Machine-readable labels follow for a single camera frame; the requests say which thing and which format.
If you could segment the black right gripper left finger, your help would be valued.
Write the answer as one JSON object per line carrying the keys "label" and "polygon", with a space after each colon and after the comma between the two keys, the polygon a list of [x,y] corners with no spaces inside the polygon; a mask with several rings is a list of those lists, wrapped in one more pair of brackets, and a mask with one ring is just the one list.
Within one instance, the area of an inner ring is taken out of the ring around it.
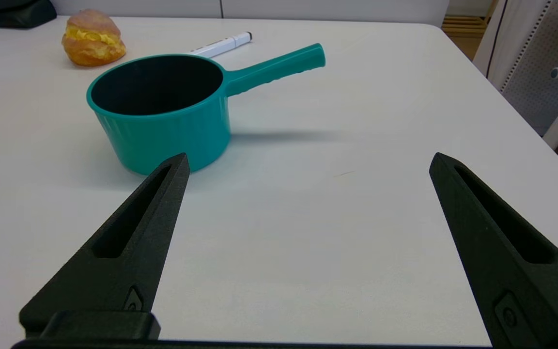
{"label": "black right gripper left finger", "polygon": [[26,339],[155,340],[152,307],[190,174],[162,162],[31,300]]}

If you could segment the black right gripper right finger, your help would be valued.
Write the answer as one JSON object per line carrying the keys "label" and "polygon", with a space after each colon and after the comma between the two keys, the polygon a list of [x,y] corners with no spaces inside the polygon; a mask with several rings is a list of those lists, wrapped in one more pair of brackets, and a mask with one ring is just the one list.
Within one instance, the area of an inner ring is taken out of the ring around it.
{"label": "black right gripper right finger", "polygon": [[558,248],[460,161],[429,173],[493,347],[558,349]]}

